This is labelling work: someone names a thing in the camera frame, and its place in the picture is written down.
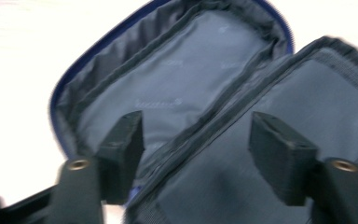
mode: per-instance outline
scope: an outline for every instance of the navy blue zipper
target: navy blue zipper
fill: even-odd
[[[88,49],[79,59],[77,59],[69,69],[63,74],[62,78],[56,85],[54,92],[50,98],[50,105],[49,105],[49,113],[50,113],[50,120],[53,130],[56,134],[56,138],[60,143],[63,152],[65,153],[68,159],[72,159],[76,155],[69,151],[67,145],[63,141],[62,133],[59,130],[58,126],[58,118],[56,115],[56,105],[64,91],[64,87],[67,83],[69,83],[76,74],[102,49],[108,46],[113,40],[118,38],[122,35],[126,30],[133,26],[137,21],[141,20],[143,17],[147,16],[149,13],[153,12],[157,7],[160,7],[171,0],[154,0],[144,7],[138,9],[135,13],[129,16],[126,20],[124,20],[121,24],[107,33],[103,38],[101,38],[97,43],[95,43],[90,49]],[[287,44],[287,53],[293,54],[294,52],[294,39],[292,32],[283,18],[281,13],[270,3],[266,2],[265,0],[254,0],[258,5],[264,8],[282,27],[284,34],[288,40]]]

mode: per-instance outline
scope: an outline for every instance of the white surface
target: white surface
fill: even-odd
[[[294,32],[296,51],[322,35],[358,47],[358,0],[272,1]],[[13,204],[56,180],[64,161],[48,101],[63,72],[146,0],[0,1],[0,196]],[[119,223],[109,206],[106,223]]]

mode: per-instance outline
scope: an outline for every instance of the metal grommet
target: metal grommet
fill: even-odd
[[[339,170],[348,171],[348,172],[358,171],[358,168],[355,165],[347,161],[332,161],[332,163]]]
[[[86,161],[86,160],[73,161],[68,165],[68,169],[72,170],[72,171],[81,170],[81,169],[88,167],[89,164],[90,164],[90,162]]]

